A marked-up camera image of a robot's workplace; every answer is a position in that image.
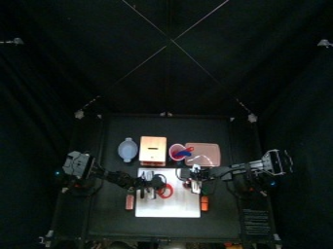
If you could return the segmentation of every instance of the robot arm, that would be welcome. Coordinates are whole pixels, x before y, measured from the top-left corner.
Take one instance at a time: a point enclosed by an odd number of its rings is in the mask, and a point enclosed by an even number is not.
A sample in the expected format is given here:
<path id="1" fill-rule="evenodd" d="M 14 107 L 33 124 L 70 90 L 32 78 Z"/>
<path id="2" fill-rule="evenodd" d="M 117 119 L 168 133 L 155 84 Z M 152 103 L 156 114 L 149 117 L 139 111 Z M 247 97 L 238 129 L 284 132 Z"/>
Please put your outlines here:
<path id="1" fill-rule="evenodd" d="M 84 180 L 98 178 L 119 185 L 127 190 L 137 190 L 149 187 L 153 188 L 153 190 L 160 190 L 167 184 L 159 175 L 155 175 L 151 181 L 147 181 L 144 177 L 133 178 L 121 171 L 108 171 L 97 164 L 97 162 L 94 162 L 94 158 L 90 155 L 76 151 L 68 153 L 62 169 L 65 173 L 76 177 L 76 179 Z"/>

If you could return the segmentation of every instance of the wire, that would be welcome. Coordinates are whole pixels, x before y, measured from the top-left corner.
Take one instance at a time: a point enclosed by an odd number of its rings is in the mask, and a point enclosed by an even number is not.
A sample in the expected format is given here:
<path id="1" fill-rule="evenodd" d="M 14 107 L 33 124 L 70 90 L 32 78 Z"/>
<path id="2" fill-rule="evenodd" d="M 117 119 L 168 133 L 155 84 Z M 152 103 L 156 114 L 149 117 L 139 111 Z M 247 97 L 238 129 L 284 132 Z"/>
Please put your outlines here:
<path id="1" fill-rule="evenodd" d="M 179 167 L 175 168 L 175 176 L 177 178 L 177 180 L 180 180 L 181 182 L 185 182 L 185 179 L 181 179 L 179 176 L 177 176 L 177 169 Z"/>

